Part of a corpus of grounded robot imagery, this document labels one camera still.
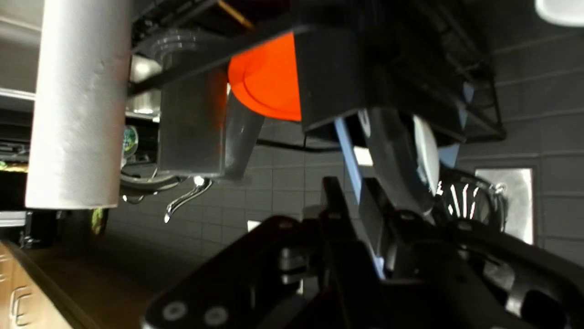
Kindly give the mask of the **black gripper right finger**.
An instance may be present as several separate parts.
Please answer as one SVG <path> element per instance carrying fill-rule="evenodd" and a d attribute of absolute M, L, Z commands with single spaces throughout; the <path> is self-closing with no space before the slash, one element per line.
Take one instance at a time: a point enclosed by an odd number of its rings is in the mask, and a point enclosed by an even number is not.
<path fill-rule="evenodd" d="M 584 268 L 468 219 L 388 217 L 390 329 L 584 329 Z"/>

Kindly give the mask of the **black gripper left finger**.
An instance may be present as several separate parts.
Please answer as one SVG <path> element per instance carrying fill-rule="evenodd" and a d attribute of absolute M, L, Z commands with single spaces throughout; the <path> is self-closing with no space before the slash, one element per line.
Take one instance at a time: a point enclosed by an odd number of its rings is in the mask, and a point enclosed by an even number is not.
<path fill-rule="evenodd" d="M 321 310 L 297 294 L 313 276 L 319 225 L 271 215 L 158 294 L 142 329 L 317 329 Z"/>

